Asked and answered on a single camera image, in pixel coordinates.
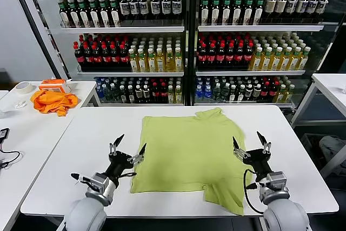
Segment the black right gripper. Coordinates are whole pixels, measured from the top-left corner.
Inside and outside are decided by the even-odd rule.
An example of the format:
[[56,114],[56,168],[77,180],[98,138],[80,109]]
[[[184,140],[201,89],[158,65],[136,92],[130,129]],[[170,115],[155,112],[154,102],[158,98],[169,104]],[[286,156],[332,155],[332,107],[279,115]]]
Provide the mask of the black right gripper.
[[271,142],[268,142],[259,131],[257,131],[257,136],[263,146],[263,149],[245,151],[239,147],[234,136],[232,137],[232,140],[234,155],[238,159],[242,160],[244,164],[252,166],[256,174],[256,180],[262,180],[263,178],[266,178],[267,174],[272,173],[272,170],[268,164],[271,157]]

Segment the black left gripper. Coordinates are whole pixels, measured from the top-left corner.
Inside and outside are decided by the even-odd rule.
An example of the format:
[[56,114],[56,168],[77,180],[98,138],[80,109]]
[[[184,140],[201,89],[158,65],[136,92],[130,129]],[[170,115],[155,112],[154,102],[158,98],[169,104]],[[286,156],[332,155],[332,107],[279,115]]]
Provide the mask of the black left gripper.
[[146,148],[146,143],[141,148],[137,155],[131,157],[130,155],[123,153],[121,151],[116,152],[116,148],[120,144],[124,137],[122,134],[120,137],[115,139],[113,143],[109,143],[109,161],[110,165],[107,167],[104,175],[109,178],[116,186],[119,185],[118,179],[122,177],[124,170],[132,169],[134,164],[141,163],[144,160],[144,153]]

